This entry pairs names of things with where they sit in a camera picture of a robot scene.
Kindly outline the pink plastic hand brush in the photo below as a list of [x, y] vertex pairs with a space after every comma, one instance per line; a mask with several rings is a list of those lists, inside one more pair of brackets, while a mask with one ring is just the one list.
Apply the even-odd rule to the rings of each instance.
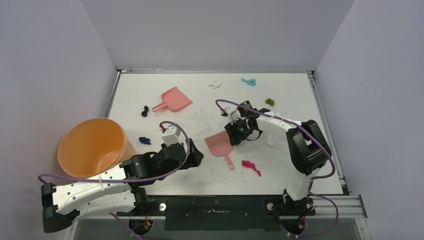
[[230, 170], [235, 169], [235, 165], [230, 157], [234, 147], [231, 145], [229, 134], [224, 130], [204, 139], [209, 152], [215, 157], [224, 157]]

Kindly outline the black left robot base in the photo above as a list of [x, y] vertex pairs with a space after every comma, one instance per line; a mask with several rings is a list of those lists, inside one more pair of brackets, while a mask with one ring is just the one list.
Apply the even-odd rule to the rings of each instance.
[[131, 217], [144, 216], [144, 219], [130, 220], [129, 227], [138, 235], [147, 234], [153, 227], [153, 222], [148, 220], [148, 217], [154, 212], [155, 198], [149, 197], [145, 188], [133, 188], [131, 193], [134, 195], [135, 208], [130, 212]]

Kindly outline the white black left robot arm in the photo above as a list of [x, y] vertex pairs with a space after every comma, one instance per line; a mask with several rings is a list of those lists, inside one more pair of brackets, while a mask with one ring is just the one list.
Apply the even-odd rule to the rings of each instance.
[[198, 167], [204, 154], [188, 141], [165, 144], [159, 152], [137, 154], [84, 181], [68, 185], [49, 182], [41, 186], [42, 225], [45, 233], [69, 228], [74, 222], [103, 213], [141, 216], [154, 208], [145, 186], [164, 180], [176, 170]]

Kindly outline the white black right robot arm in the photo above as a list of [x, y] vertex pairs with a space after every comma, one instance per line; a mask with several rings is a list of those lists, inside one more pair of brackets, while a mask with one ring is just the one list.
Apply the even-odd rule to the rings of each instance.
[[234, 107], [221, 107], [220, 111], [229, 119], [224, 128], [233, 146], [250, 140], [254, 131], [286, 140], [295, 172], [283, 192], [282, 207], [290, 215], [300, 211], [313, 181], [320, 179], [319, 170], [332, 161], [331, 150], [317, 122], [287, 119], [267, 108], [253, 108], [248, 100]]

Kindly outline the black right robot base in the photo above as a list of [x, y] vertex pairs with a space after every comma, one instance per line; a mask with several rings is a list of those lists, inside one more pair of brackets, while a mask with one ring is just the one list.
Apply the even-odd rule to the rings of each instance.
[[288, 195], [265, 198], [264, 204], [269, 216], [292, 235], [299, 236], [306, 228], [306, 216], [316, 214], [313, 199], [305, 197], [292, 200]]

